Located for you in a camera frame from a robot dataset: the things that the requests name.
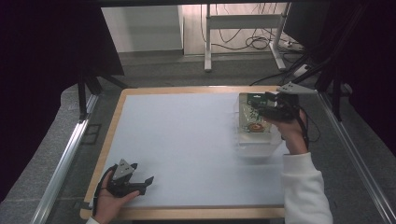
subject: desk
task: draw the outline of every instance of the desk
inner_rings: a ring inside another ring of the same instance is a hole
[[[146,94],[171,94],[171,93],[223,93],[223,92],[264,92],[275,91],[276,87],[190,87],[190,88],[151,88],[151,89],[129,89],[122,92],[116,107],[113,119],[106,135],[99,160],[93,173],[91,184],[89,185],[85,203],[89,203],[95,191],[96,185],[102,176],[107,156],[110,154],[110,148],[120,121],[121,112],[126,99],[129,95],[146,95]],[[80,215],[88,218],[92,211],[81,209]],[[284,211],[281,205],[266,206],[182,206],[178,208],[123,208],[120,212],[121,219],[219,219],[219,218],[274,218],[283,217]]]

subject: hand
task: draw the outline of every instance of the hand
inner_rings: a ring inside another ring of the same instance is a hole
[[[97,222],[100,224],[107,224],[109,223],[114,217],[117,216],[120,209],[125,203],[128,203],[135,197],[139,195],[139,191],[134,191],[122,198],[114,197],[107,189],[107,183],[110,178],[110,175],[113,171],[110,171],[105,176],[105,179],[102,183],[102,189],[99,192],[98,196],[98,203],[97,203],[97,210],[96,215],[93,217]]]
[[[306,115],[302,110],[300,110],[300,118],[303,123],[306,124]],[[303,139],[303,131],[301,130],[301,126],[297,119],[290,122],[277,121],[268,118],[264,118],[264,120],[277,127],[286,141],[286,147],[288,148],[290,155],[298,155],[308,152]]]

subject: metal frame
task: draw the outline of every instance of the metal frame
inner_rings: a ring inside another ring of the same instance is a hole
[[[269,46],[280,71],[286,70],[277,45],[285,25],[290,3],[287,3],[282,14],[269,15],[221,15],[210,16],[210,4],[206,5],[206,43],[205,43],[205,71],[212,71],[212,52],[210,42],[210,31],[218,29],[259,29],[277,28],[276,37]]]
[[[66,149],[64,150],[64,154],[62,155],[58,166],[56,167],[55,172],[53,173],[52,178],[47,185],[46,191],[44,192],[44,195],[41,198],[37,209],[35,210],[35,214],[30,221],[31,224],[45,223],[47,221],[50,210],[56,200],[56,197],[58,196],[59,190],[64,183],[64,179],[66,178],[67,172],[76,154],[82,135],[87,128],[87,124],[90,120],[97,99],[98,96],[91,95],[87,103],[87,117],[76,125],[76,128],[73,131],[69,142],[67,143]]]
[[[364,186],[367,188],[367,191],[372,197],[379,214],[384,219],[384,223],[396,223],[395,212],[393,211],[392,207],[390,207],[387,196],[384,194],[381,187],[375,181],[369,168],[361,157],[361,154],[359,153],[358,149],[350,138],[346,128],[344,127],[343,122],[338,121],[337,117],[332,112],[332,103],[328,95],[326,93],[319,93],[318,98],[322,103],[322,106],[325,109],[335,131],[337,132],[343,145],[345,146],[349,158],[351,159],[356,171],[361,177],[361,181],[363,182]]]

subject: white sleeve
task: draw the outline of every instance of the white sleeve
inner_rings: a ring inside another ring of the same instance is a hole
[[[286,223],[332,223],[323,177],[312,163],[311,153],[284,155],[283,164]]]
[[[100,223],[97,222],[95,219],[93,219],[93,217],[90,217],[90,219],[88,219],[86,224],[100,224]]]

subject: white wall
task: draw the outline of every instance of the white wall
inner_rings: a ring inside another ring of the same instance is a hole
[[[117,52],[183,49],[181,6],[104,7]]]

